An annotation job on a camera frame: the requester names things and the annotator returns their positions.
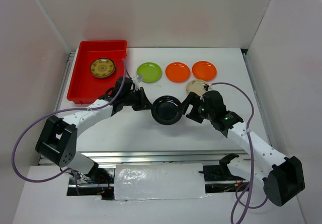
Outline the cream floral plate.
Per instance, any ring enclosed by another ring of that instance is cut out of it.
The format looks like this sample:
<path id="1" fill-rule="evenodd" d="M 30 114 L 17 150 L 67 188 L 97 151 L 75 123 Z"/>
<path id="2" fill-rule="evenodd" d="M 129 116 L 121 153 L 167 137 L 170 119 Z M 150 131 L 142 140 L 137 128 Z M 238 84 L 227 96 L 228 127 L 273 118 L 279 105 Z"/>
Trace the cream floral plate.
<path id="1" fill-rule="evenodd" d="M 190 92 L 196 93 L 198 96 L 202 96 L 204 93 L 206 93 L 206 91 L 204 91 L 203 89 L 203 84 L 206 83 L 208 84 L 206 81 L 204 80 L 192 80 L 190 82 L 188 82 L 187 86 L 186 86 L 186 92 L 187 95 Z"/>

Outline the black plate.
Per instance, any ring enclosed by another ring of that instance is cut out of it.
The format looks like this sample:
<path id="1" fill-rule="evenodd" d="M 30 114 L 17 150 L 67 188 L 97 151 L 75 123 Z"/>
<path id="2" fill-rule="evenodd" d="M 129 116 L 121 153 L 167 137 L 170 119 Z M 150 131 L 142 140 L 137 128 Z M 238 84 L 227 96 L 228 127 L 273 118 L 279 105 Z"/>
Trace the black plate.
<path id="1" fill-rule="evenodd" d="M 153 102 L 152 117 L 161 125 L 173 125 L 182 117 L 180 105 L 181 102 L 173 96 L 161 96 Z"/>

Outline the brown yellow patterned plate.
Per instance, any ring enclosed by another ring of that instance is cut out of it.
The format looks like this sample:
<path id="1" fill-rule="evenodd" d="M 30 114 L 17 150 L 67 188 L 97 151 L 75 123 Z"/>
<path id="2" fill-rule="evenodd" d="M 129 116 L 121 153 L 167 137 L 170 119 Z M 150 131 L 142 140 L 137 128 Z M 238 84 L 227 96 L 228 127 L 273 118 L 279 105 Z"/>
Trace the brown yellow patterned plate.
<path id="1" fill-rule="evenodd" d="M 108 58 L 96 59 L 90 65 L 91 75 L 99 79 L 104 79 L 111 76 L 115 69 L 115 63 Z"/>

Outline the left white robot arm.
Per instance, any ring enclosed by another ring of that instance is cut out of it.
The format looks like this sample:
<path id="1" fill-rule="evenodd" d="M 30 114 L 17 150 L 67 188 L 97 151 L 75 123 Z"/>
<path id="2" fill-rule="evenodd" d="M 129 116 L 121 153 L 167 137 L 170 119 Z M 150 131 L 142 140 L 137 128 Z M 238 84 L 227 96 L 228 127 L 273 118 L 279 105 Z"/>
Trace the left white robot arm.
<path id="1" fill-rule="evenodd" d="M 115 87 L 110 88 L 88 107 L 76 109 L 62 118 L 48 117 L 36 143 L 36 152 L 60 168 L 68 167 L 79 172 L 86 182 L 96 182 L 99 178 L 99 165 L 76 150 L 77 138 L 125 106 L 132 107 L 134 111 L 152 108 L 137 80 L 120 77 Z"/>

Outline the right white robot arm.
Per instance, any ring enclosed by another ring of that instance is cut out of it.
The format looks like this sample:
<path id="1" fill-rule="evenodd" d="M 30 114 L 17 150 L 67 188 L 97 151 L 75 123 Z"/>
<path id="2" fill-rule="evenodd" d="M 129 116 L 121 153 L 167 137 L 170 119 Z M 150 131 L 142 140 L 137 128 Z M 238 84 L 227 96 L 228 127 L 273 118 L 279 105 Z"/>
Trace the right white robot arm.
<path id="1" fill-rule="evenodd" d="M 251 131 L 239 115 L 227 110 L 218 91 L 211 90 L 202 96 L 190 92 L 180 106 L 182 113 L 186 113 L 189 106 L 192 109 L 187 118 L 198 123 L 209 120 L 217 131 L 254 155 L 256 166 L 262 170 L 258 183 L 273 204 L 283 206 L 305 189 L 301 161 L 278 152 Z"/>

